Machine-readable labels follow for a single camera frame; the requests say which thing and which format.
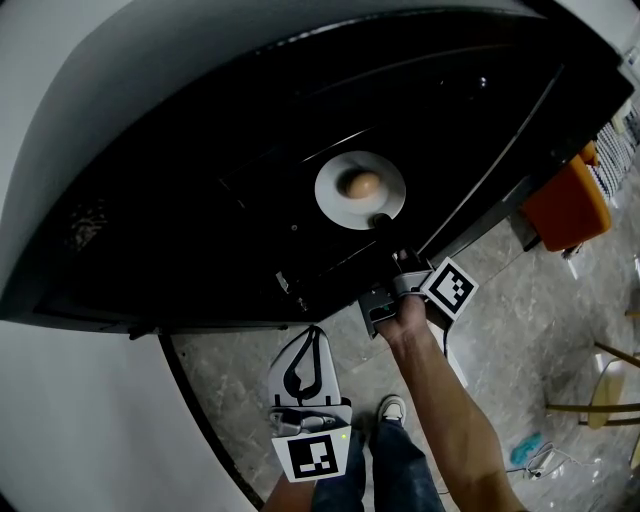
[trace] blue jeans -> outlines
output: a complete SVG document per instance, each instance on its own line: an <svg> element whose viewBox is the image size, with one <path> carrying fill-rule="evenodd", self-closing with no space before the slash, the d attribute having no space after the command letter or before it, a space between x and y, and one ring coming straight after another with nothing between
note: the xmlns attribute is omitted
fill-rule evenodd
<svg viewBox="0 0 640 512"><path fill-rule="evenodd" d="M352 430L344 476L320 480L313 512L363 512L366 475L364 434ZM444 512L424 453L409 439L399 421L383 420L369 441L373 455L376 512Z"/></svg>

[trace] hand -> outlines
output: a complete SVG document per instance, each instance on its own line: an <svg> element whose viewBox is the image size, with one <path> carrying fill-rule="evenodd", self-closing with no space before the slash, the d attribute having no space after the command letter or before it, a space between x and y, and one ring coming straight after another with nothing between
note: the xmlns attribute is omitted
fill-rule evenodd
<svg viewBox="0 0 640 512"><path fill-rule="evenodd" d="M403 340L423 336L432 337L425 316L424 299L417 295L407 295L402 299L398 314L376 325L376 329L389 345L402 343Z"/></svg>

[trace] brown egg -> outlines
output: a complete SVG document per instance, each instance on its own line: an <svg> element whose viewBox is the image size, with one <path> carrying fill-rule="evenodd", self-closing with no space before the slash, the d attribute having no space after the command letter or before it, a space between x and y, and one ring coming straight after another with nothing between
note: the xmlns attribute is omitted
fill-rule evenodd
<svg viewBox="0 0 640 512"><path fill-rule="evenodd" d="M375 194L378 187L380 178L375 172L362 172L347 185L347 196L350 199L364 199Z"/></svg>

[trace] tiled floor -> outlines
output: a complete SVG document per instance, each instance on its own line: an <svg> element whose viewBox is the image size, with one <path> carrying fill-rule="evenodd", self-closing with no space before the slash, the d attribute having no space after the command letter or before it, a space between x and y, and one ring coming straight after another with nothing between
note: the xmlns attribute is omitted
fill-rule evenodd
<svg viewBox="0 0 640 512"><path fill-rule="evenodd" d="M586 244L571 265L542 246L523 253L508 220L456 258L481 287L454 325L450 347L469 381L469 393L498 433L507 465L511 450L534 432L592 464L567 462L535 482L511 474L517 495L531 511L619 510L637 491L628 459L640 427L593 431L578 426L576 415L549 414L544 408L547 401L589 402L598 375L595 340L630 353L638 346L633 322L624 317L630 306L640 307L640 174L635 169L611 210L612 230ZM321 327L331 341L342 394L351 399L356 413L375 410L389 393L409 398L384 340L368 339L357 305ZM266 375L283 344L301 331L174 339L215 431L264 498L280 474L270 442ZM640 402L640 371L632 367L627 368L623 401ZM410 409L406 427L428 453ZM366 457L370 475L368 452ZM444 490L431 458L430 466ZM369 484L364 503L372 510ZM448 496L443 502L447 510L456 510Z"/></svg>

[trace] shoe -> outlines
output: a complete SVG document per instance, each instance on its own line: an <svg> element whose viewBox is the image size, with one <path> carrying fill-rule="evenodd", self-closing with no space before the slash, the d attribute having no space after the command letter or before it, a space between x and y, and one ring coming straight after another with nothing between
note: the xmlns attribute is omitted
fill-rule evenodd
<svg viewBox="0 0 640 512"><path fill-rule="evenodd" d="M404 427L407 418L407 404L398 395L385 398L378 407L378 421L396 420Z"/></svg>

